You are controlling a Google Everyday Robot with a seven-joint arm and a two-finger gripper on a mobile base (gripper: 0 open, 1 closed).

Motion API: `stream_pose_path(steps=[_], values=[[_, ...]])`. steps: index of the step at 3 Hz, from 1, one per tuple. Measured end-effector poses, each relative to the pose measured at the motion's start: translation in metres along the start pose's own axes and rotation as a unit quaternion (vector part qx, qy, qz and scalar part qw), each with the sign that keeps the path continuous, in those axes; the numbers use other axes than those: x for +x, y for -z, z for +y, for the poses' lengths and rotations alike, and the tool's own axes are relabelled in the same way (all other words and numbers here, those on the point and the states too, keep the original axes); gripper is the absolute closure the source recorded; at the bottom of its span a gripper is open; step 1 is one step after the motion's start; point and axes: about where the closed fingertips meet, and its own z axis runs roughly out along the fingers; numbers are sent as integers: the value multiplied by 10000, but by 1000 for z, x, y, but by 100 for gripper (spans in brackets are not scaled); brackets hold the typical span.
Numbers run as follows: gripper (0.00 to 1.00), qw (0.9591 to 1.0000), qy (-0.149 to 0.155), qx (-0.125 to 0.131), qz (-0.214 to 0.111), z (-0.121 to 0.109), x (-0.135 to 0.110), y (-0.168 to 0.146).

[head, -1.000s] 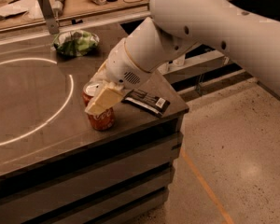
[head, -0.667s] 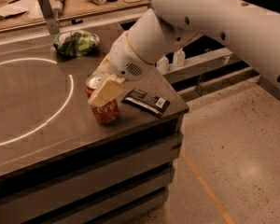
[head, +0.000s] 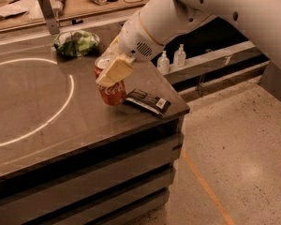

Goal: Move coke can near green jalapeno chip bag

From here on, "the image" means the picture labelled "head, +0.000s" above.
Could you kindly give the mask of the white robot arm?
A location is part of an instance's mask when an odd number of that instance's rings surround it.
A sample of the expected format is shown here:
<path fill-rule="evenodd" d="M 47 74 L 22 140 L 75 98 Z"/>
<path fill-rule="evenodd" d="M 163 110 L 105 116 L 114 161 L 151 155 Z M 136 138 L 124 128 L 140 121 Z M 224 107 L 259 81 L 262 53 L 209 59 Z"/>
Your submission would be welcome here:
<path fill-rule="evenodd" d="M 213 16 L 230 23 L 281 69 L 281 0 L 150 0 L 124 24 L 107 52 L 114 56 L 96 82 L 111 87 L 174 38 Z"/>

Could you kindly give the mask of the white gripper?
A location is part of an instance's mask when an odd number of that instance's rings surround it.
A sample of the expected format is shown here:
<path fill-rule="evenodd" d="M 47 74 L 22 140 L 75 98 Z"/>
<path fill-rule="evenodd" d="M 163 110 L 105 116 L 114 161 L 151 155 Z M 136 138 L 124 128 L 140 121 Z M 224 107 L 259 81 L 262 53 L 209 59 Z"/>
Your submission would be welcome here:
<path fill-rule="evenodd" d="M 161 53 L 163 48 L 164 46 L 156 42 L 146 30 L 141 13 L 135 12 L 124 23 L 119 37 L 112 41 L 100 57 L 100 60 L 107 61 L 108 64 L 99 74 L 96 83 L 104 87 L 114 86 L 132 73 L 135 60 L 150 61 Z"/>

